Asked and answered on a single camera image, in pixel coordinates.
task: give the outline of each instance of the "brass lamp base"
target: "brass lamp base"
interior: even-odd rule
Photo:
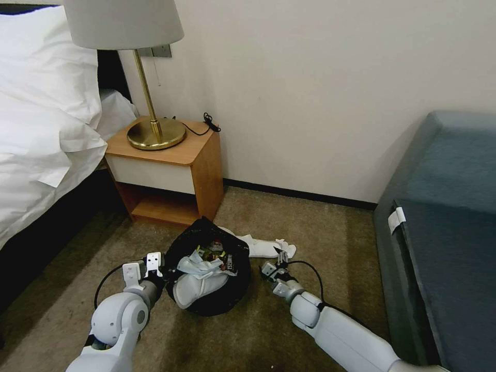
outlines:
[[[128,131],[131,146],[141,150],[161,150],[180,143],[186,137],[184,125],[173,119],[158,119],[156,127],[149,117],[133,125]]]

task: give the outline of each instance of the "blue-gray upholstery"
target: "blue-gray upholstery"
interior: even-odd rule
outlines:
[[[387,218],[395,199],[496,213],[496,116],[436,111],[419,127],[374,212],[387,317],[397,354],[412,363],[442,361],[410,252]],[[441,224],[429,234],[440,231]]]
[[[401,225],[441,363],[496,370],[496,214],[398,200]]]

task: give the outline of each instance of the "pillowcase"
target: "pillowcase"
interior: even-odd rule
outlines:
[[[0,15],[0,35],[0,92],[97,127],[97,51],[73,43],[62,6]]]

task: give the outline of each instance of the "table lamp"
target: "table lamp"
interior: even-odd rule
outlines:
[[[174,0],[64,0],[69,29],[76,45],[91,49],[133,49],[150,117],[132,126],[128,141],[142,150],[180,143],[184,125],[157,119],[137,49],[179,41],[184,36]]]

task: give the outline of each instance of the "nightstand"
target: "nightstand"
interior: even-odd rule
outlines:
[[[185,121],[195,132],[202,122]],[[105,159],[131,216],[191,225],[204,215],[213,220],[224,196],[218,133],[197,136],[187,130],[180,144],[145,151],[132,147],[119,131],[108,141]]]

